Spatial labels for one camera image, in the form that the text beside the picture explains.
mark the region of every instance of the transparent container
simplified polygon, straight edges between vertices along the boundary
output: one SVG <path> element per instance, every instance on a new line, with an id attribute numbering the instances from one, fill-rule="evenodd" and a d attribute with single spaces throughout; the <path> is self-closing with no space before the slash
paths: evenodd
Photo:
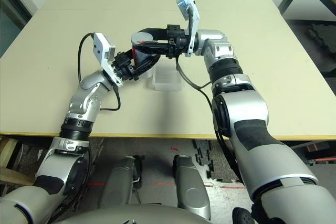
<path id="1" fill-rule="evenodd" d="M 153 74 L 154 90 L 159 91 L 181 91 L 182 78 L 176 70 L 174 60 L 160 60 L 155 65 Z"/>

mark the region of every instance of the black cylinder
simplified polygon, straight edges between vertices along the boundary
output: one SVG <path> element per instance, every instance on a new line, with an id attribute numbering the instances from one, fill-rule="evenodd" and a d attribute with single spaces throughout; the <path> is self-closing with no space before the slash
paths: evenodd
<path id="1" fill-rule="evenodd" d="M 59 137 L 87 141 L 92 131 L 93 123 L 76 118 L 65 118 Z"/>
<path id="2" fill-rule="evenodd" d="M 243 73 L 238 60 L 233 58 L 221 59 L 209 68 L 211 83 L 214 83 L 221 77 L 228 76 L 229 74 Z"/>

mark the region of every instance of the black cable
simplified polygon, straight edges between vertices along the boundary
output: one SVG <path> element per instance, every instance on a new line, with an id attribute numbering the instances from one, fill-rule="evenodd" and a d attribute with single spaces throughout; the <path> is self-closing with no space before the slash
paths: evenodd
<path id="1" fill-rule="evenodd" d="M 192 29 L 192 25 L 191 25 L 191 20 L 192 20 L 192 16 L 193 16 L 193 14 L 192 14 L 192 12 L 191 12 L 191 10 L 189 10 L 188 9 L 188 15 L 189 15 L 189 24 L 188 24 L 188 28 L 189 28 L 189 34 L 190 34 L 190 36 L 189 36 L 189 40 L 191 39 L 191 33 L 190 33 L 190 31 L 191 31 L 191 29 Z M 178 55 L 176 55 L 176 57 L 175 57 L 175 59 L 176 59 L 176 69 L 177 69 L 177 71 L 180 73 L 180 75 L 181 75 L 181 77 L 182 77 L 182 79 L 186 82 L 186 83 L 188 83 L 192 88 L 194 88 L 194 89 L 196 89 L 197 91 L 199 91 L 205 98 L 206 98 L 206 101 L 208 102 L 208 104 L 209 104 L 209 107 L 210 107 L 210 110 L 211 110 L 211 112 L 212 112 L 212 106 L 211 106 L 211 101 L 210 101 L 210 99 L 209 99 L 209 97 L 206 95 L 206 93 L 204 93 L 201 89 L 202 88 L 204 88 L 204 87 L 206 87 L 207 85 L 209 85 L 211 82 L 208 82 L 207 84 L 205 84 L 205 85 L 203 85 L 203 86 L 198 86 L 198 85 L 196 85 L 195 83 L 193 83 L 186 75 L 185 75 L 185 73 L 183 72 L 183 70 L 182 70 L 182 68 L 181 68 L 181 66 L 180 66 L 180 64 L 179 64 L 179 56 L 180 56 L 180 54 L 182 53 L 182 51 L 184 50 L 185 48 L 183 48 L 181 51 L 180 51 L 180 53 L 178 54 Z M 225 156 L 225 158 L 226 158 L 226 160 L 227 160 L 227 162 L 228 162 L 228 164 L 229 164 L 229 166 L 230 166 L 230 168 L 234 171 L 234 173 L 236 174 L 236 176 L 238 177 L 238 179 L 243 183 L 243 180 L 242 180 L 242 178 L 241 178 L 241 174 L 240 174 L 240 172 L 239 172 L 239 167 L 238 167 L 238 164 L 237 164 L 237 162 L 236 162 L 236 159 L 235 159 L 235 157 L 234 157 L 234 155 L 233 155 L 233 153 L 231 152 L 231 150 L 229 149 L 229 147 L 226 145 L 226 143 L 224 142 L 224 139 L 223 139 L 223 137 L 222 137 L 222 135 L 218 132 L 218 131 L 216 131 L 215 130 L 215 135 L 216 135 L 216 138 L 217 138 L 217 141 L 218 141 L 218 143 L 219 143 L 219 145 L 220 145 L 220 147 L 221 147 L 221 149 L 222 149 L 222 151 L 223 151 L 223 153 L 224 153 L 224 156 Z"/>
<path id="2" fill-rule="evenodd" d="M 105 111 L 116 111 L 116 110 L 119 110 L 120 107 L 121 107 L 121 101 L 120 101 L 120 96 L 119 96 L 119 89 L 118 89 L 118 86 L 113 83 L 113 90 L 114 90 L 114 93 L 116 94 L 115 96 L 117 97 L 117 101 L 118 101 L 118 107 L 115 108 L 115 109 L 110 109 L 110 108 L 101 108 L 100 110 L 105 110 Z"/>
<path id="3" fill-rule="evenodd" d="M 80 41 L 80 43 L 79 43 L 79 48 L 78 48 L 78 59 L 77 59 L 78 83 L 80 83 L 80 81 L 82 80 L 82 78 L 81 78 L 81 73 L 80 73 L 80 54 L 81 54 L 81 51 L 82 51 L 82 46 L 83 46 L 84 41 L 85 41 L 88 37 L 90 37 L 90 36 L 93 38 L 93 33 L 85 34 L 85 36 L 83 37 L 83 39 L 82 39 L 82 40 Z"/>
<path id="4" fill-rule="evenodd" d="M 80 83 L 80 81 L 82 80 L 81 78 L 81 67 L 80 67 L 80 63 L 81 63 L 81 51 L 82 51 L 82 46 L 83 46 L 83 43 L 84 41 L 88 38 L 88 37 L 92 37 L 94 36 L 94 33 L 88 33 L 88 34 L 85 34 L 84 37 L 82 38 L 82 40 L 80 41 L 79 43 L 79 48 L 78 48 L 78 59 L 77 59 L 77 68 L 78 68 L 78 83 Z M 121 102 L 120 102 L 120 96 L 119 96 L 119 90 L 118 90 L 118 86 L 113 83 L 113 90 L 114 90 L 114 93 L 116 94 L 117 96 L 117 100 L 118 100 L 118 107 L 116 109 L 110 109 L 110 108 L 101 108 L 100 110 L 106 110 L 106 111 L 116 111 L 116 110 L 119 110 L 120 109 L 120 106 L 121 106 Z"/>
<path id="5" fill-rule="evenodd" d="M 88 154 L 89 154 L 89 164 L 88 164 L 88 170 L 86 172 L 86 175 L 85 175 L 85 179 L 84 179 L 84 182 L 83 184 L 80 186 L 77 194 L 74 196 L 74 198 L 69 202 L 67 203 L 63 208 L 62 210 L 60 210 L 57 214 L 55 214 L 54 216 L 52 216 L 50 218 L 50 220 L 48 221 L 48 224 L 54 222 L 57 218 L 59 218 L 62 214 L 65 213 L 66 210 L 68 210 L 75 202 L 76 200 L 78 200 L 78 198 L 80 197 L 80 195 L 84 192 L 84 189 L 85 189 L 85 186 L 87 185 L 88 183 L 88 180 L 89 180 L 89 175 L 91 173 L 91 160 L 92 160 L 92 152 L 91 152 L 91 147 L 89 145 L 89 150 L 88 150 Z"/>

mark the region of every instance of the white bracket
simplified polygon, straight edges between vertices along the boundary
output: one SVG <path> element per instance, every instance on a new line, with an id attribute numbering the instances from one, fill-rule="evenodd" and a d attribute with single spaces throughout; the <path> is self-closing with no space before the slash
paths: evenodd
<path id="1" fill-rule="evenodd" d="M 114 60 L 114 52 L 115 44 L 110 43 L 102 33 L 94 33 L 93 53 L 111 80 L 121 87 L 123 85 L 122 79 L 117 76 L 114 68 L 111 66 Z"/>
<path id="2" fill-rule="evenodd" d="M 177 6 L 179 7 L 183 17 L 185 20 L 189 20 L 189 15 L 188 15 L 188 9 L 190 8 L 192 14 L 193 14 L 193 20 L 192 20 L 192 27 L 191 31 L 189 31 L 189 28 L 185 30 L 186 35 L 191 35 L 190 37 L 190 43 L 188 45 L 187 52 L 185 53 L 186 57 L 190 57 L 193 53 L 194 50 L 194 43 L 195 43 L 195 36 L 196 36 L 196 31 L 198 28 L 198 23 L 199 21 L 199 13 L 196 7 L 196 3 L 194 0 L 176 0 Z"/>

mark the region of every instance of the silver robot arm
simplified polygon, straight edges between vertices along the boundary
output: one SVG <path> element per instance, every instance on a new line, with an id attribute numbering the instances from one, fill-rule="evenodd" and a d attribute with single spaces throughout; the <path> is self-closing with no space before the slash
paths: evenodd
<path id="1" fill-rule="evenodd" d="M 20 187 L 0 199 L 1 223 L 47 223 L 55 209 L 69 195 L 80 193 L 90 165 L 83 158 L 89 149 L 88 137 L 110 90 L 118 91 L 122 81 L 109 62 L 114 45 L 102 34 L 93 36 L 93 52 L 103 70 L 86 76 L 72 96 L 58 137 L 36 173 L 32 186 Z"/>
<path id="2" fill-rule="evenodd" d="M 212 83 L 215 129 L 232 143 L 254 202 L 253 218 L 259 223 L 334 223 L 336 200 L 291 148 L 268 133 L 266 103 L 243 74 L 226 36 L 199 30 L 195 41 L 194 52 L 204 57 Z"/>

